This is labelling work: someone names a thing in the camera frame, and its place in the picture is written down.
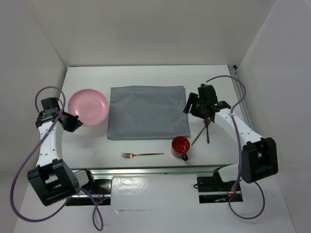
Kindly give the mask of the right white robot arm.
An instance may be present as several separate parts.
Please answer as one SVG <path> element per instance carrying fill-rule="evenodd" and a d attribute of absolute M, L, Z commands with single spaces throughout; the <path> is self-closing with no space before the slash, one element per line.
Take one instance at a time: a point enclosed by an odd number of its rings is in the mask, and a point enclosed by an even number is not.
<path fill-rule="evenodd" d="M 224 190 L 229 182 L 236 188 L 239 181 L 253 183 L 278 173 L 276 142 L 264 138 L 247 126 L 225 101 L 218 101 L 212 85 L 202 84 L 198 93 L 190 93 L 185 114 L 210 119 L 222 127 L 238 144 L 239 162 L 219 168 L 212 178 L 217 190 Z"/>

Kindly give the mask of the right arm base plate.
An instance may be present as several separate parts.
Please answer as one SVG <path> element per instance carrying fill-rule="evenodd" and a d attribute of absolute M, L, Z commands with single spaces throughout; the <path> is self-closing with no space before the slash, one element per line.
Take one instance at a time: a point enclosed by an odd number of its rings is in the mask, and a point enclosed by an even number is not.
<path fill-rule="evenodd" d="M 218 182 L 212 176 L 197 177 L 197 183 L 193 187 L 198 191 L 199 203 L 225 203 L 232 199 L 232 202 L 243 202 L 240 186 L 232 192 L 231 187 L 235 181 Z"/>

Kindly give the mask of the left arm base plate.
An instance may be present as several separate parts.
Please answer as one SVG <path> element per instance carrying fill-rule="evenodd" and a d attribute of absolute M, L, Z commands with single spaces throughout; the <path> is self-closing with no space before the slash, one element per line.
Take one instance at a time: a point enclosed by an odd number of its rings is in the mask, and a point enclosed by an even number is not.
<path fill-rule="evenodd" d="M 94 187 L 89 190 L 89 193 L 100 206 L 109 206 L 111 204 L 111 189 L 112 178 L 105 177 L 95 179 Z M 66 206 L 93 206 L 93 202 L 87 194 L 81 191 L 74 195 Z"/>

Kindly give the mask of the grey cloth placemat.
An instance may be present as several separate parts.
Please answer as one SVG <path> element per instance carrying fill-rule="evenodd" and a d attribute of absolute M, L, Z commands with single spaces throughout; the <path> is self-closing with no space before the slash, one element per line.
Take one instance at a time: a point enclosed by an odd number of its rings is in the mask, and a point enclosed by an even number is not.
<path fill-rule="evenodd" d="M 112 87 L 109 140 L 166 140 L 190 137 L 183 86 Z"/>

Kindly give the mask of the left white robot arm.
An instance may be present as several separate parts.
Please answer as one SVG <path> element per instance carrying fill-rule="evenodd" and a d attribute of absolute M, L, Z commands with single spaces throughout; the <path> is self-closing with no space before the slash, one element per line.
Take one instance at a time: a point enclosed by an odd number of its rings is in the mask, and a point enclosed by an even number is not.
<path fill-rule="evenodd" d="M 37 117 L 35 125 L 43 143 L 40 145 L 39 159 L 34 169 L 28 171 L 27 178 L 45 206 L 52 205 L 81 190 L 92 193 L 96 182 L 88 169 L 73 172 L 62 156 L 62 135 L 64 131 L 74 132 L 83 123 L 78 116 L 63 112 L 58 98 L 47 98 L 41 101 L 43 111 Z"/>

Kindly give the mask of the pink plate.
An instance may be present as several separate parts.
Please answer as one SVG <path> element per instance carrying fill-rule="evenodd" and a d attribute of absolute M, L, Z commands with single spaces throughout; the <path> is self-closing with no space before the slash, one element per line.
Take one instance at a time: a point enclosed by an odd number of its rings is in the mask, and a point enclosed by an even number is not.
<path fill-rule="evenodd" d="M 74 93 L 68 102 L 68 112 L 78 116 L 86 126 L 100 124 L 108 115 L 109 102 L 99 91 L 82 89 Z"/>

